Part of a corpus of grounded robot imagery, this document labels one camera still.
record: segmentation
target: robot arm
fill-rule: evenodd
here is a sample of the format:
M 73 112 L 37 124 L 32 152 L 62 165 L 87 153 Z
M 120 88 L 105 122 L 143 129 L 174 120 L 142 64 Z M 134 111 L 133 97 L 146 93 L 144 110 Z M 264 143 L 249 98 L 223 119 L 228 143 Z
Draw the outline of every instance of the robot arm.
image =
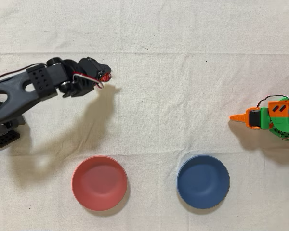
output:
M 109 66 L 88 57 L 78 63 L 52 58 L 47 64 L 38 64 L 1 80 L 0 94 L 7 94 L 8 98 L 5 102 L 0 102 L 0 137 L 24 124 L 22 114 L 39 102 L 56 96 L 56 89 L 64 93 L 63 97 L 82 96 L 94 90 L 95 86 L 101 87 L 102 82 L 107 82 L 110 78 Z M 31 92 L 26 91 L 29 84 L 34 86 Z

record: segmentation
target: table surface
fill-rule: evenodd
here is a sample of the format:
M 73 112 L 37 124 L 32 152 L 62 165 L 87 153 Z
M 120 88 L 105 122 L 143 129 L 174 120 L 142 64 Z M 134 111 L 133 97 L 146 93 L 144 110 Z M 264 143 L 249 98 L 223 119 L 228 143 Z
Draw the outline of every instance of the table surface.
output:
M 113 79 L 24 114 L 21 139 L 0 150 L 0 231 L 289 231 L 289 141 L 229 122 L 289 95 L 289 0 L 0 0 L 0 74 L 55 56 L 93 57 Z M 229 171 L 217 207 L 178 197 L 190 151 Z M 71 191 L 97 154 L 129 179 L 104 212 Z

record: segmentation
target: mounting hole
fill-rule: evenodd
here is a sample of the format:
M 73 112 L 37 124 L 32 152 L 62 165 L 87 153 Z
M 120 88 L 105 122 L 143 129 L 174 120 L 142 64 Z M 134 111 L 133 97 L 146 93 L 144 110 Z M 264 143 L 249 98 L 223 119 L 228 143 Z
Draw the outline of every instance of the mounting hole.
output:
M 25 88 L 25 91 L 26 91 L 26 92 L 32 92 L 32 91 L 34 91 L 34 90 L 35 90 L 35 89 L 34 89 L 34 86 L 33 86 L 32 83 L 28 84 L 28 85 L 26 86 L 26 88 Z

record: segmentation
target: cable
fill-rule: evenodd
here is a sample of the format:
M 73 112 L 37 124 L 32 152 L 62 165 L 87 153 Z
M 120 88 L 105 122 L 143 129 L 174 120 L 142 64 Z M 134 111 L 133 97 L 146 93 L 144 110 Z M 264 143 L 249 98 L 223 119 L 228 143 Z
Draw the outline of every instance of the cable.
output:
M 2 78 L 2 77 L 4 77 L 4 76 L 7 76 L 7 75 L 10 75 L 10 74 L 13 74 L 13 73 L 16 73 L 16 72 L 23 71 L 23 70 L 25 70 L 25 69 L 27 69 L 27 68 L 29 68 L 29 67 L 36 66 L 36 65 L 39 65 L 39 64 L 43 64 L 43 65 L 46 66 L 45 63 L 31 64 L 31 65 L 29 65 L 29 66 L 25 66 L 25 67 L 23 67 L 23 68 L 21 68 L 21 69 L 18 69 L 18 70 L 16 70 L 16 71 L 11 71 L 11 72 L 5 73 L 5 74 L 3 74 L 3 75 L 0 75 L 0 78 Z
M 104 88 L 103 83 L 101 81 L 99 81 L 98 79 L 94 78 L 94 77 L 91 77 L 91 76 L 88 76 L 88 75 L 85 75 L 85 74 L 82 74 L 82 73 L 74 72 L 73 73 L 73 81 L 75 80 L 75 76 L 78 76 L 78 77 L 85 78 L 85 79 L 93 81 L 94 83 L 96 83 L 97 87 L 100 88 L 100 89 Z
M 286 98 L 289 99 L 289 97 L 286 96 L 286 95 L 269 95 L 269 96 L 265 97 L 263 100 L 260 100 L 259 103 L 257 104 L 257 107 L 260 106 L 260 104 L 261 104 L 262 101 L 266 100 L 266 99 L 269 98 L 269 97 L 274 97 L 274 96 L 282 96 L 282 97 L 286 97 Z
M 281 132 L 279 133 L 279 135 L 280 135 L 280 137 L 281 137 Z M 282 139 L 282 140 L 289 140 L 289 138 L 282 138 L 282 137 L 281 137 L 281 139 Z

